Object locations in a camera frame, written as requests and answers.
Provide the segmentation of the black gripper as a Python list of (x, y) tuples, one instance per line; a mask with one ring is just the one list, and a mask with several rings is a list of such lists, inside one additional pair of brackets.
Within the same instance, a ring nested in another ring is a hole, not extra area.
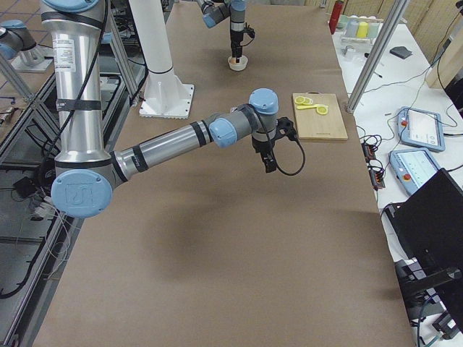
[(272, 154), (274, 145), (274, 139), (271, 139), (270, 141), (260, 141), (254, 137), (252, 138), (252, 147), (256, 153), (260, 153), (261, 160), (265, 166), (265, 172), (267, 174), (277, 170), (277, 162)]
[(230, 40), (231, 40), (231, 57), (237, 58), (240, 61), (242, 57), (241, 42), (243, 41), (243, 32), (231, 30)]

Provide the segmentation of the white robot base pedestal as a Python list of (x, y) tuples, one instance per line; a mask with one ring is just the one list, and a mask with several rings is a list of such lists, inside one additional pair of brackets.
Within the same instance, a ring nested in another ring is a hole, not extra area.
[(186, 119), (195, 87), (176, 76), (160, 1), (129, 2), (148, 76), (140, 115)]

